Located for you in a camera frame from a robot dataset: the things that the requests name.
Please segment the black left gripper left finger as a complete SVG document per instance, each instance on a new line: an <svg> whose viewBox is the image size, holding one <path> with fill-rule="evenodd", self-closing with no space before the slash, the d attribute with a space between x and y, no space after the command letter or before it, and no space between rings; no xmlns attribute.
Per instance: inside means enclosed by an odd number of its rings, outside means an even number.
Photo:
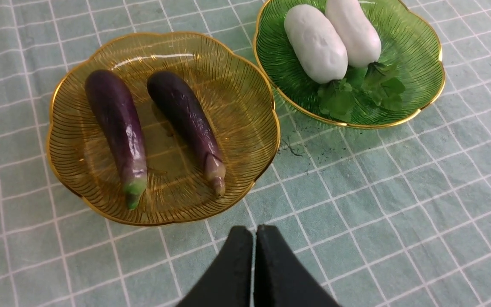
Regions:
<svg viewBox="0 0 491 307"><path fill-rule="evenodd" d="M178 307L249 307L253 235L233 226L222 249Z"/></svg>

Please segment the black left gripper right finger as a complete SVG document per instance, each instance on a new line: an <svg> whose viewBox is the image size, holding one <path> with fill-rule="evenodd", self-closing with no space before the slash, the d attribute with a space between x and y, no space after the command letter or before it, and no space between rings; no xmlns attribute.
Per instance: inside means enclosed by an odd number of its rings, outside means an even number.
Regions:
<svg viewBox="0 0 491 307"><path fill-rule="evenodd" d="M256 307L338 307L306 270L273 225L257 228L254 270Z"/></svg>

